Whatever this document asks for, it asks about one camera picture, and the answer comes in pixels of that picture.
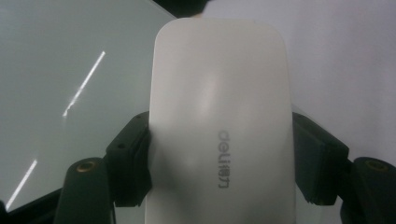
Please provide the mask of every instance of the glossy reflective surface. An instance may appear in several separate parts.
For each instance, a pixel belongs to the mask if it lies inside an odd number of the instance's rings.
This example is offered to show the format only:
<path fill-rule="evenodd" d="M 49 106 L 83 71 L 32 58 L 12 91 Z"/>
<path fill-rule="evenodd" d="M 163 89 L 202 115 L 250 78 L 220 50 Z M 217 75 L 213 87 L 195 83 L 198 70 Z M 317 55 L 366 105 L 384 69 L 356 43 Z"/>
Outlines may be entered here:
<path fill-rule="evenodd" d="M 149 0 L 0 4 L 0 200 L 8 210 L 61 187 L 75 161 L 103 157 L 149 109 L 154 39 L 172 19 Z M 119 223 L 132 214 L 123 211 Z"/>

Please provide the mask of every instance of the white light streak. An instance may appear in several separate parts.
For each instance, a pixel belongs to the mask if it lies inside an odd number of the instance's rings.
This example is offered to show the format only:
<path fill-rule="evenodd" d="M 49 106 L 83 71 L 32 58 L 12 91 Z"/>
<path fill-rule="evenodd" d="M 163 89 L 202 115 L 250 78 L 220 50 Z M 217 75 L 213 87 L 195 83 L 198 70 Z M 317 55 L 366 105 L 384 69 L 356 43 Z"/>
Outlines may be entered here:
<path fill-rule="evenodd" d="M 14 193 L 11 195 L 11 198 L 8 200 L 8 202 L 6 204 L 6 209 L 7 210 L 12 205 L 12 203 L 14 202 L 14 200 L 18 196 L 18 194 L 20 193 L 21 189 L 23 188 L 23 185 L 25 184 L 26 180 L 29 178 L 29 175 L 35 169 L 36 165 L 37 165 L 37 160 L 34 160 L 32 165 L 30 165 L 29 170 L 27 170 L 25 176 L 23 177 L 21 183 L 17 186 L 17 188 L 15 189 Z"/>
<path fill-rule="evenodd" d="M 85 80 L 82 82 L 81 86 L 78 88 L 78 91 L 76 92 L 76 95 L 73 97 L 73 100 L 70 102 L 70 104 L 67 106 L 66 110 L 64 111 L 64 114 L 63 114 L 64 117 L 67 117 L 67 111 L 69 111 L 69 109 L 72 107 L 72 105 L 76 102 L 77 98 L 82 93 L 82 91 L 84 90 L 88 81 L 90 80 L 93 72 L 96 70 L 96 67 L 99 65 L 99 63 L 102 61 L 102 59 L 105 55 L 106 55 L 106 53 L 104 51 L 102 51 L 99 58 L 96 60 L 96 63 L 93 65 L 93 68 L 91 69 L 90 73 L 88 73 L 87 77 L 85 77 Z"/>

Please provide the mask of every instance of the deli logo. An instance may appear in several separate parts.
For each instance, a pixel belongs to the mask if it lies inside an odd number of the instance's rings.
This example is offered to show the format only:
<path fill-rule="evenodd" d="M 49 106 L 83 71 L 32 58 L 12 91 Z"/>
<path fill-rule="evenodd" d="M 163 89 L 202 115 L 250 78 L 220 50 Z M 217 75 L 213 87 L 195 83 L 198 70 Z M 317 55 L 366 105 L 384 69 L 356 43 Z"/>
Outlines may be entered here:
<path fill-rule="evenodd" d="M 230 187 L 230 162 L 231 162 L 231 154 L 230 154 L 230 135 L 227 131 L 220 131 L 218 134 L 219 138 L 219 158 L 218 158 L 218 166 L 219 166 L 219 188 L 227 189 Z"/>

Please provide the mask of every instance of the white surface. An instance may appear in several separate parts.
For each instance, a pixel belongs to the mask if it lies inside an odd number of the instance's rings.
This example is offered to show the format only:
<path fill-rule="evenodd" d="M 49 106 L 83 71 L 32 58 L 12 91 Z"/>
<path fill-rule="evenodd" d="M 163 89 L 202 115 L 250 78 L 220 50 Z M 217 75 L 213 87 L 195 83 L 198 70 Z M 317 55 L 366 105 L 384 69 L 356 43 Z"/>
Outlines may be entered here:
<path fill-rule="evenodd" d="M 204 17 L 273 25 L 286 43 L 292 103 L 346 143 L 351 160 L 396 164 L 395 1 L 216 0 Z M 339 205 L 314 216 L 341 223 Z"/>
<path fill-rule="evenodd" d="M 1 2 L 0 200 L 21 186 L 10 210 L 60 188 L 149 109 L 155 36 L 172 19 L 145 0 Z M 117 213 L 143 223 L 143 208 Z"/>
<path fill-rule="evenodd" d="M 149 128 L 147 224 L 294 223 L 288 66 L 272 27 L 166 24 L 155 44 Z"/>

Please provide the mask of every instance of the white computer mouse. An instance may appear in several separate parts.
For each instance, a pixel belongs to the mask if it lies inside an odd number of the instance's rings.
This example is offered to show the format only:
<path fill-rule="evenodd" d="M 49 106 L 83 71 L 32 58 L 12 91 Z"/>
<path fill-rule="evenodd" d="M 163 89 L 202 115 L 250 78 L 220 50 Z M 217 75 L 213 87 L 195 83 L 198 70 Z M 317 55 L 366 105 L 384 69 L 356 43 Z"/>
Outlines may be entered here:
<path fill-rule="evenodd" d="M 285 45 L 253 21 L 181 19 L 157 35 L 146 224 L 292 224 Z"/>

